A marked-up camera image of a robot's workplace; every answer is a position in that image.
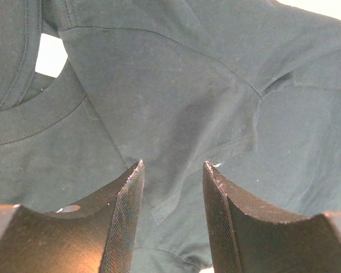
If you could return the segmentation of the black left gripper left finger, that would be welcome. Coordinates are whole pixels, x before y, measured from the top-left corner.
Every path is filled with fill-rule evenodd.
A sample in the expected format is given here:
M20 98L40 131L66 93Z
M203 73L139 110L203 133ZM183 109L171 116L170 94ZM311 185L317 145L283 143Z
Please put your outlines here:
M0 205L0 272L129 272L144 164L61 208Z

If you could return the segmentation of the black t-shirt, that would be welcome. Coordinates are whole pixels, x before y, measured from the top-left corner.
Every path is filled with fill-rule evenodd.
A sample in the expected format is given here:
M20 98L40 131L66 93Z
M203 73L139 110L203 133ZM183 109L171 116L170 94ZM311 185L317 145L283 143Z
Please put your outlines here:
M0 204L47 212L142 159L132 272L211 266L202 166L341 211L341 21L277 1L0 1Z

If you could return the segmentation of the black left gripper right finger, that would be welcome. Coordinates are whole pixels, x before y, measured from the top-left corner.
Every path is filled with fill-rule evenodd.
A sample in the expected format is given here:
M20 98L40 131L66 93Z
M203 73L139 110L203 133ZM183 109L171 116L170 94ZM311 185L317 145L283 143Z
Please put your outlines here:
M208 162L203 197L215 272L341 272L341 212L283 210Z

